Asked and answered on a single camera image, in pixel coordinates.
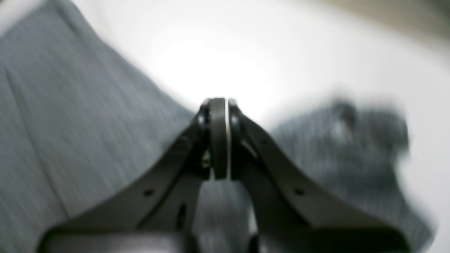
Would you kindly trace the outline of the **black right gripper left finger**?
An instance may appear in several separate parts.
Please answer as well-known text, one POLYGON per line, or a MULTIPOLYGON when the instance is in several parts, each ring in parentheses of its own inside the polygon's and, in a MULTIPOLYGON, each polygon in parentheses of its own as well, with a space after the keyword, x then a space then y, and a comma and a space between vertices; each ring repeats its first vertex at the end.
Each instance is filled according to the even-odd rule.
POLYGON ((190 125, 130 186, 50 229, 39 253, 198 253, 191 234, 199 190, 227 177, 227 102, 205 100, 190 125))

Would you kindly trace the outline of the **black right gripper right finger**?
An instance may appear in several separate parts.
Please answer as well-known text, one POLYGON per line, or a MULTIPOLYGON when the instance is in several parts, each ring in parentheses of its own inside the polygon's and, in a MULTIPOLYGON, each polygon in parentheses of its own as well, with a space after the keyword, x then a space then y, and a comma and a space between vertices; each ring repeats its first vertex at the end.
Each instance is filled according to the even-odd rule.
POLYGON ((325 191, 229 101, 230 176, 249 193, 250 253, 409 253, 403 234, 325 191))

